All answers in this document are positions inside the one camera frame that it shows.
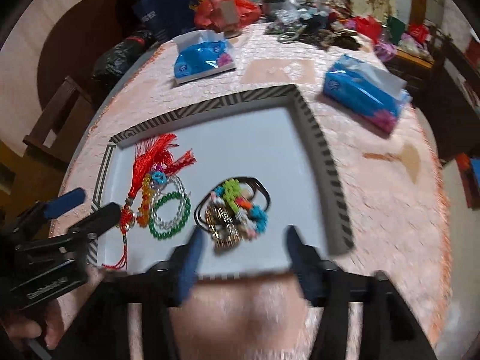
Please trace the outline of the person's left hand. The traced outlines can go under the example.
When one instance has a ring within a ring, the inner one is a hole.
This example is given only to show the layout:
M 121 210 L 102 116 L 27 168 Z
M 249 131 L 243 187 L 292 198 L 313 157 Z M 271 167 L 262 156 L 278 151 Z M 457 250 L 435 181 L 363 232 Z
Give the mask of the person's left hand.
M 38 322 L 25 317 L 23 314 L 9 311 L 1 319 L 1 326 L 17 350 L 23 347 L 24 340 L 35 339 L 42 335 L 45 336 L 46 347 L 53 350 L 65 332 L 64 320 L 57 300 L 52 300 L 46 306 L 43 311 L 43 319 L 42 327 Z

